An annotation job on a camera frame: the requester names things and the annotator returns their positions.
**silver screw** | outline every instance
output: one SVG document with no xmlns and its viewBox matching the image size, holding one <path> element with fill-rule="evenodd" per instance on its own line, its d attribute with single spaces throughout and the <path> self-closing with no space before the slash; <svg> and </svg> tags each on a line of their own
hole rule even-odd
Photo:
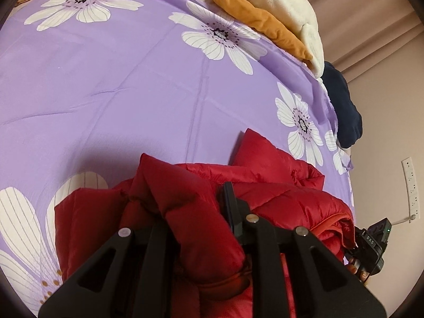
<svg viewBox="0 0 424 318">
<path fill-rule="evenodd" d="M 306 237 L 309 233 L 308 229 L 303 226 L 296 227 L 295 232 L 297 235 L 300 235 L 301 237 Z"/>
<path fill-rule="evenodd" d="M 128 227 L 121 228 L 118 231 L 118 235 L 122 238 L 128 237 L 129 235 L 131 235 L 131 229 L 129 229 Z"/>
<path fill-rule="evenodd" d="M 259 216 L 256 214 L 246 215 L 246 220 L 250 223 L 257 223 L 259 221 Z"/>
</svg>

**white power outlet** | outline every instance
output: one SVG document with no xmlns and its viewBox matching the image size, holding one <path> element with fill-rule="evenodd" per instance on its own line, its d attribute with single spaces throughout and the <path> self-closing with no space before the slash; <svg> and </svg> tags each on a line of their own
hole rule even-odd
<svg viewBox="0 0 424 318">
<path fill-rule="evenodd" d="M 416 174 L 414 170 L 414 165 L 412 164 L 412 159 L 408 158 L 402 161 L 403 172 L 405 174 L 406 180 L 406 189 L 408 191 L 408 201 L 409 201 L 409 216 L 415 214 L 415 218 L 420 218 L 420 200 L 418 196 L 418 186 L 416 180 Z"/>
</svg>

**purple bed sheet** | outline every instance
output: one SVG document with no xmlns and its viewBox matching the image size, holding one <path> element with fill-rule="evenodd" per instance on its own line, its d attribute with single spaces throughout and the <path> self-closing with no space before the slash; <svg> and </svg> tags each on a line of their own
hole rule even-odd
<svg viewBox="0 0 424 318">
<path fill-rule="evenodd" d="M 353 209 L 337 119 L 308 68 L 195 0 L 33 0 L 0 31 L 0 266 L 36 314 L 61 284 L 54 205 L 142 153 L 228 164 L 251 128 Z"/>
</svg>

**pink curtain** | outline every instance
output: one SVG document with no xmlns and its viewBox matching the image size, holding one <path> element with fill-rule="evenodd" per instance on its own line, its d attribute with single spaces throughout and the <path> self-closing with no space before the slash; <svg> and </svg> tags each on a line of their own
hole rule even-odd
<svg viewBox="0 0 424 318">
<path fill-rule="evenodd" d="M 325 60 L 349 82 L 424 31 L 408 0 L 309 0 Z"/>
</svg>

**red puffer jacket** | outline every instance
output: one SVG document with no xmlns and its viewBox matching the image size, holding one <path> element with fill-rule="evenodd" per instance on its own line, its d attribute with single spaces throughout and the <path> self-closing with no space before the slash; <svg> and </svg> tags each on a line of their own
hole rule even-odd
<svg viewBox="0 0 424 318">
<path fill-rule="evenodd" d="M 143 154 L 133 179 L 114 189 L 74 191 L 55 208 L 63 280 L 118 229 L 143 228 L 161 216 L 181 244 L 172 318 L 251 317 L 249 265 L 216 200 L 226 181 L 255 214 L 278 227 L 307 227 L 340 260 L 343 247 L 354 245 L 351 211 L 322 191 L 324 176 L 248 129 L 231 166 L 171 165 Z"/>
</svg>

